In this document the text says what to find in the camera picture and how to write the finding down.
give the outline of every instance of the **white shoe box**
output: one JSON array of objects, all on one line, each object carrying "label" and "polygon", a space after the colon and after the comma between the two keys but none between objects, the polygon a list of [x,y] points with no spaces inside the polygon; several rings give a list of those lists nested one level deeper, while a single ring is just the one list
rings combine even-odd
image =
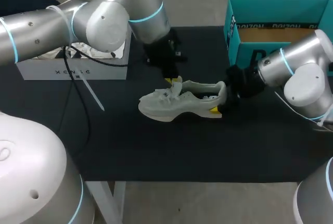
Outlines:
[{"label": "white shoe box", "polygon": [[[125,44],[114,51],[115,58],[99,58],[111,64],[128,64],[132,30],[127,29]],[[82,76],[86,80],[125,80],[127,67],[110,67],[87,58],[67,59],[69,68],[76,80]],[[64,60],[33,58],[16,64],[24,80],[70,80]]]}]

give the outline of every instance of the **shoe sole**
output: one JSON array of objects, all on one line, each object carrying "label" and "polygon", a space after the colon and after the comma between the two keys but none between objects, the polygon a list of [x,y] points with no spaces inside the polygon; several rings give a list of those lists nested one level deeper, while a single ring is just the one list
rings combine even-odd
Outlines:
[{"label": "shoe sole", "polygon": [[184,112],[180,112],[178,115],[175,116],[154,116],[154,115],[150,115],[149,113],[146,113],[144,111],[142,111],[139,107],[140,112],[145,115],[148,118],[151,118],[153,120],[156,121],[160,121],[160,122],[171,122],[173,121],[176,117],[178,117],[179,115],[183,114],[183,113],[194,113],[200,117],[204,117],[204,118],[222,118],[222,114],[221,113],[212,113],[211,111],[207,111],[207,110],[198,110],[198,111],[184,111]]}]

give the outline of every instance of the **black table mat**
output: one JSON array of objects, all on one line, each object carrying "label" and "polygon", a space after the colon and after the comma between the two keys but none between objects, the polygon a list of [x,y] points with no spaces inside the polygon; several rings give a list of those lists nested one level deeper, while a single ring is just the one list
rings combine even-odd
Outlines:
[{"label": "black table mat", "polygon": [[58,133],[71,86],[71,81],[24,81],[16,65],[2,66],[0,111]]},{"label": "black table mat", "polygon": [[[216,83],[228,67],[222,27],[175,28],[183,41],[184,80]],[[221,120],[184,115],[161,123],[140,114],[138,99],[167,84],[156,68],[135,62],[134,38],[126,81],[90,81],[103,112],[82,83],[92,120],[91,140],[76,164],[85,180],[285,182],[301,181],[333,155],[333,136],[313,130],[273,89]],[[71,90],[60,138],[71,154],[85,143],[86,118]]]}]

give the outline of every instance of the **white sneaker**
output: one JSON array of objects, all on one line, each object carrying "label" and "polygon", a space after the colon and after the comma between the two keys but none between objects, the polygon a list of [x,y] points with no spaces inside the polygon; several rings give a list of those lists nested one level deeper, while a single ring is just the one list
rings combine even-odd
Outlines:
[{"label": "white sneaker", "polygon": [[170,122],[184,112],[192,112],[201,117],[221,118],[217,110],[227,99],[227,89],[223,81],[217,84],[200,84],[190,80],[182,83],[178,77],[168,89],[157,89],[140,98],[139,110],[151,119]]}]

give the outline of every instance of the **white robotic arm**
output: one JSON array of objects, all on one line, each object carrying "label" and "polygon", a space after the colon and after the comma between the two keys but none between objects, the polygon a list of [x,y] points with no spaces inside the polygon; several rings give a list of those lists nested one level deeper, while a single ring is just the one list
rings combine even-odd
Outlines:
[{"label": "white robotic arm", "polygon": [[[0,65],[72,42],[112,52],[125,41],[128,23],[163,75],[177,76],[162,0],[68,0],[0,18]],[[94,221],[91,196],[59,138],[45,126],[1,112],[0,195],[1,224]]]},{"label": "white robotic arm", "polygon": [[[128,23],[151,64],[160,67],[164,77],[177,77],[178,40],[170,30],[162,0],[69,0],[58,7],[0,18],[0,65],[72,42],[112,52],[124,42]],[[327,78],[332,61],[332,43],[316,30],[259,61],[256,67],[243,71],[232,67],[227,74],[237,97],[255,95],[266,85],[284,86],[295,111],[320,121],[333,103]],[[328,115],[327,122],[333,122],[333,115]],[[300,187],[300,201],[303,191]],[[40,124],[2,113],[0,193],[1,224],[91,224],[94,220],[90,194],[56,135]],[[315,223],[311,216],[306,218],[310,219],[304,223]],[[333,216],[328,216],[321,223],[332,220]]]}]

